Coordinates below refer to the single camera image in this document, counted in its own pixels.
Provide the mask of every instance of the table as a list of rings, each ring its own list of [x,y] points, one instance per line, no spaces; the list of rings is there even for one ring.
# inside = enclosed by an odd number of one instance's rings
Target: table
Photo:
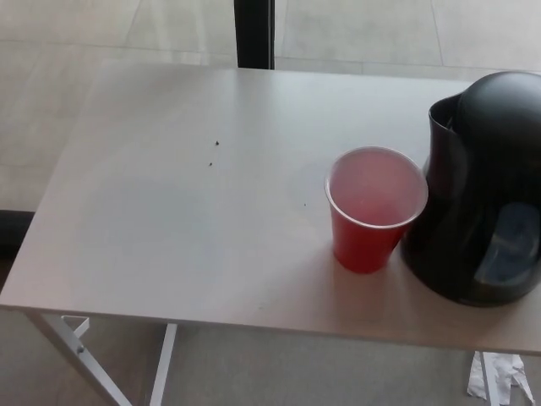
[[[235,0],[233,8],[238,67],[274,69],[274,0]],[[0,256],[15,257],[33,216],[29,211],[0,211]]]
[[[106,63],[0,305],[25,312],[110,404],[129,402],[60,315],[168,323],[151,404],[185,322],[541,354],[539,288],[470,308],[427,289],[397,253],[369,276],[331,253],[333,159],[383,145],[422,165],[430,105],[466,87]]]

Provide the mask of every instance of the white paper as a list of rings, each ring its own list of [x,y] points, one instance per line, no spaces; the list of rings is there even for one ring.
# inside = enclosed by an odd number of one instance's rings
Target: white paper
[[[500,395],[500,404],[507,405],[511,401],[511,385],[518,386],[530,400],[532,405],[535,405],[532,391],[527,384],[526,372],[524,371],[524,363],[516,354],[496,354],[485,353],[487,362],[491,362],[495,368],[496,386]],[[483,370],[481,368],[481,360],[479,352],[473,356],[472,369],[470,371],[470,380],[467,384],[467,393],[471,396],[486,399],[487,395],[484,391]]]

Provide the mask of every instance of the red cup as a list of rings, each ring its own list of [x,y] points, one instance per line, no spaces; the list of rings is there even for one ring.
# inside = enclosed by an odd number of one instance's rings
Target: red cup
[[[357,273],[385,265],[429,197],[417,165],[378,146],[338,158],[325,180],[325,192],[331,203],[335,257]]]

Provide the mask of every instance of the floor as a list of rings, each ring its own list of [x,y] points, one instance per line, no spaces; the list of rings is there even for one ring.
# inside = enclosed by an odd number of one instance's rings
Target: floor
[[[276,68],[475,80],[541,71],[539,0],[276,0]],[[105,58],[235,66],[232,0],[0,0],[0,209],[35,210]],[[9,269],[0,264],[0,281]],[[92,319],[85,343],[148,402],[163,326]],[[472,354],[182,327],[164,405],[481,405]],[[525,357],[541,399],[541,359]],[[101,401],[0,311],[0,404]],[[518,391],[512,404],[526,404]]]

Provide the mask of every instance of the cup rim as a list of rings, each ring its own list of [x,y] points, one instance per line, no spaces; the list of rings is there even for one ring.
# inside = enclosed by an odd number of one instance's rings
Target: cup rim
[[[359,153],[361,151],[384,151],[391,153],[392,155],[398,156],[401,159],[406,160],[406,162],[412,167],[412,169],[417,173],[417,175],[423,180],[423,191],[424,191],[424,201],[422,205],[419,205],[419,208],[406,220],[403,222],[397,222],[395,224],[387,224],[385,226],[383,225],[377,225],[377,224],[370,224],[367,222],[361,222],[351,216],[348,216],[338,205],[335,203],[335,201],[332,199],[331,196],[331,175],[334,173],[335,167],[338,164],[339,161],[344,159],[346,156],[350,156],[356,153]],[[340,155],[332,164],[331,170],[329,173],[327,173],[327,176],[325,176],[325,194],[327,196],[327,200],[331,205],[334,207],[336,211],[338,211],[343,217],[345,217],[348,221],[353,222],[359,226],[366,227],[366,228],[372,228],[376,230],[389,230],[393,228],[399,228],[401,226],[405,226],[406,224],[412,222],[415,220],[424,210],[424,207],[426,207],[427,202],[429,201],[429,186],[426,183],[426,178],[424,177],[423,171],[421,168],[409,157],[397,150],[393,150],[392,148],[387,148],[384,146],[361,146],[359,148],[354,148],[350,151],[345,152],[344,154]]]

